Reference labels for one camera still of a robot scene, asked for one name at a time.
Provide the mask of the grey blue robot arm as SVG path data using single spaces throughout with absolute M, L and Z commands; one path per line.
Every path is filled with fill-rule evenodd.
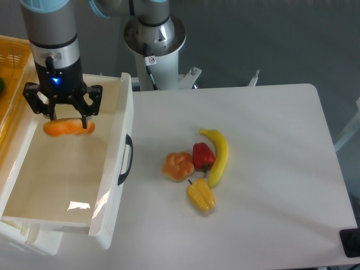
M 168 1 L 90 1 L 98 16 L 131 15 L 134 35 L 145 55 L 150 48 L 166 46 L 175 35 Z M 72 105 L 81 115 L 81 124 L 97 115 L 102 86 L 87 86 L 75 21 L 74 1 L 21 1 L 38 83 L 26 83 L 23 95 L 36 114 L 56 120 L 57 104 Z

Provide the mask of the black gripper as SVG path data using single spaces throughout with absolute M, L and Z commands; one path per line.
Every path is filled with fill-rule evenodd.
M 80 60 L 62 69 L 55 68 L 54 62 L 48 63 L 49 66 L 35 64 L 39 83 L 27 82 L 23 96 L 34 113 L 51 121 L 57 119 L 57 104 L 72 105 L 81 115 L 83 129 L 87 129 L 87 117 L 99 113 L 102 86 L 85 84 Z

